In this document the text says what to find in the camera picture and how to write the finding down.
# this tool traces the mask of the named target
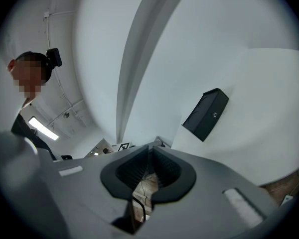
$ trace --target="black box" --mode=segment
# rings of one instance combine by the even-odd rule
[[[203,94],[195,109],[191,112],[183,127],[204,141],[223,113],[229,98],[220,89]]]

